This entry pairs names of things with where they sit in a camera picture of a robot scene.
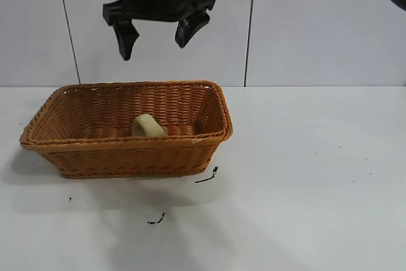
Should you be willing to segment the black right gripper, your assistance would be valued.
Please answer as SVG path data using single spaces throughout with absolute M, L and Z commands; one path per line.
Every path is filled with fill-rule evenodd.
M 119 53 L 128 61 L 140 36 L 132 20 L 179 22 L 175 41 L 184 48 L 210 22 L 207 11 L 214 4 L 215 0 L 116 0 L 103 5 L 103 18 L 109 26 L 114 24 Z

